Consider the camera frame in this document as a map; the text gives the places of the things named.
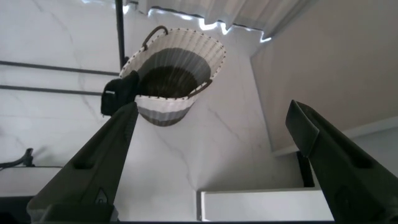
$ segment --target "basket rim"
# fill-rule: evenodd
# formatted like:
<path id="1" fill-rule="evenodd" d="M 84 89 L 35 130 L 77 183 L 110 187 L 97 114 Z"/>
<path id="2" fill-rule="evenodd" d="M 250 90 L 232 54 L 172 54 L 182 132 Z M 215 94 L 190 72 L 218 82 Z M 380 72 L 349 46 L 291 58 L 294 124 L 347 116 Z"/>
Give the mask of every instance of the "basket rim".
<path id="1" fill-rule="evenodd" d="M 221 68 L 222 68 L 222 66 L 223 66 L 223 64 L 224 64 L 224 62 L 225 62 L 225 58 L 226 58 L 225 46 L 224 46 L 219 40 L 217 40 L 216 38 L 211 37 L 211 36 L 209 36 L 209 35 L 207 35 L 207 34 L 205 34 L 205 33 L 203 33 L 203 32 L 199 32 L 199 31 L 194 30 L 194 29 L 189 29 L 189 28 L 171 28 L 171 29 L 169 29 L 169 34 L 172 33 L 172 32 L 183 32 L 183 31 L 184 31 L 184 32 L 188 31 L 188 32 L 193 32 L 193 33 L 197 33 L 197 34 L 200 34 L 200 35 L 204 35 L 206 38 L 209 38 L 210 40 L 212 40 L 212 41 L 214 41 L 214 42 L 220 43 L 220 45 L 221 45 L 220 49 L 223 50 L 223 59 L 221 60 L 220 65 L 219 65 L 218 68 L 216 69 L 216 72 L 215 72 L 214 74 L 212 74 L 212 75 L 210 76 L 210 78 L 209 78 L 209 80 L 213 81 L 213 79 L 214 79 L 214 78 L 218 75 L 218 73 L 220 72 L 220 70 L 221 70 Z M 149 43 L 147 44 L 148 49 L 149 49 L 149 47 L 155 42 L 155 40 L 157 40 L 158 38 L 163 37 L 163 36 L 165 36 L 165 35 L 166 35 L 166 32 L 163 31 L 161 34 L 159 34 L 158 36 L 156 36 L 153 40 L 149 41 Z M 131 63 L 132 60 L 135 59 L 135 57 L 136 57 L 138 54 L 141 54 L 141 53 L 144 51 L 144 49 L 145 49 L 145 47 L 142 46 L 142 47 L 141 47 L 136 53 L 134 53 L 134 54 L 130 57 L 130 59 L 123 65 L 123 68 L 121 69 L 121 71 L 120 71 L 120 73 L 119 73 L 119 77 L 120 77 L 120 78 L 122 78 L 122 73 L 124 73 L 126 67 Z M 189 99 L 189 97 L 188 97 L 189 95 L 191 95 L 191 94 L 193 94 L 193 93 L 195 93 L 195 92 L 197 92 L 197 91 L 199 91 L 199 90 L 204 90 L 205 88 L 208 88 L 211 84 L 209 84 L 208 86 L 206 86 L 205 88 L 203 88 L 203 87 L 207 84 L 207 82 L 208 82 L 208 81 L 203 82 L 201 85 L 199 85 L 199 86 L 196 87 L 194 90 L 192 90 L 187 96 L 180 97 L 180 98 L 166 98 L 166 97 L 160 97 L 160 96 L 146 96 L 146 95 L 137 95 L 136 98 L 139 98 L 139 99 L 160 100 L 160 101 L 164 101 L 164 100 L 168 100 L 168 101 L 185 101 L 185 100 Z"/>

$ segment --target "laundry basket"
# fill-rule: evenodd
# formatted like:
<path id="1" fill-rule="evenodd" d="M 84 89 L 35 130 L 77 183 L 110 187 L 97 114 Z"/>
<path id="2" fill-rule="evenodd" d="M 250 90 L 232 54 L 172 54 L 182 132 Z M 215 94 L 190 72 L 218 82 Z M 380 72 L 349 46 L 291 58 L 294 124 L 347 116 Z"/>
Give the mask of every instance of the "laundry basket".
<path id="1" fill-rule="evenodd" d="M 163 33 L 148 41 L 158 31 Z M 170 126 L 188 113 L 225 60 L 224 46 L 191 29 L 156 27 L 123 66 L 120 77 L 137 71 L 138 112 L 150 123 Z"/>

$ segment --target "brown handle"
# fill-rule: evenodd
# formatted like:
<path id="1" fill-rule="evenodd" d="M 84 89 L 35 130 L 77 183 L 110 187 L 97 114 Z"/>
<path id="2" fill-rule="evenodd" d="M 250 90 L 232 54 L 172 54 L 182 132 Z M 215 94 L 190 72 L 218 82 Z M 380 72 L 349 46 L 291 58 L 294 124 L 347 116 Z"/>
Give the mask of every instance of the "brown handle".
<path id="1" fill-rule="evenodd" d="M 158 26 L 156 27 L 154 30 L 152 30 L 152 32 L 147 36 L 147 38 L 145 38 L 144 43 L 142 43 L 142 46 L 144 47 L 144 51 L 148 50 L 148 41 L 149 39 L 158 31 L 163 29 L 164 31 L 166 31 L 166 35 L 169 34 L 167 28 L 165 26 Z"/>
<path id="2" fill-rule="evenodd" d="M 206 84 L 198 91 L 194 91 L 193 93 L 188 95 L 188 99 L 195 96 L 196 94 L 199 94 L 201 91 L 205 90 L 213 81 L 211 79 L 206 81 Z"/>

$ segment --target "white curtain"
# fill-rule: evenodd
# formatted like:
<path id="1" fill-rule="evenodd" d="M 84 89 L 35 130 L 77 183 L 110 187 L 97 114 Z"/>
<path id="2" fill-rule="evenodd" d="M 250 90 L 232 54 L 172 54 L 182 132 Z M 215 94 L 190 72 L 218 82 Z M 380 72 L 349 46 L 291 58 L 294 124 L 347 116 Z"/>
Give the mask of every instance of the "white curtain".
<path id="1" fill-rule="evenodd" d="M 143 13 L 154 7 L 172 9 L 205 18 L 205 24 L 218 20 L 229 29 L 233 24 L 264 31 L 270 36 L 294 18 L 311 0 L 140 0 Z"/>

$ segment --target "white tile floor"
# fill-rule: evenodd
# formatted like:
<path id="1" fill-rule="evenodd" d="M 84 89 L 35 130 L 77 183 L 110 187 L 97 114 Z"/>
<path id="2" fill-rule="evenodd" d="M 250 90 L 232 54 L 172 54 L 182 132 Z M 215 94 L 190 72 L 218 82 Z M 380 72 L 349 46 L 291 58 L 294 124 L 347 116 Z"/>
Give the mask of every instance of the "white tile floor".
<path id="1" fill-rule="evenodd" d="M 124 16 L 128 55 L 158 25 L 202 30 L 194 17 L 158 10 L 146 16 L 134 8 Z M 107 1 L 0 0 L 0 30 L 0 60 L 118 71 L 116 18 Z M 121 220 L 194 220 L 198 189 L 302 186 L 295 156 L 274 158 L 270 151 L 249 60 L 261 34 L 234 27 L 223 35 L 220 24 L 204 32 L 225 45 L 226 63 L 181 122 L 161 128 L 139 116 L 116 196 Z M 114 78 L 0 71 L 2 85 L 86 91 Z M 29 75 L 51 82 L 26 81 Z M 33 147 L 35 164 L 63 165 L 104 122 L 98 96 L 0 90 L 0 161 Z"/>

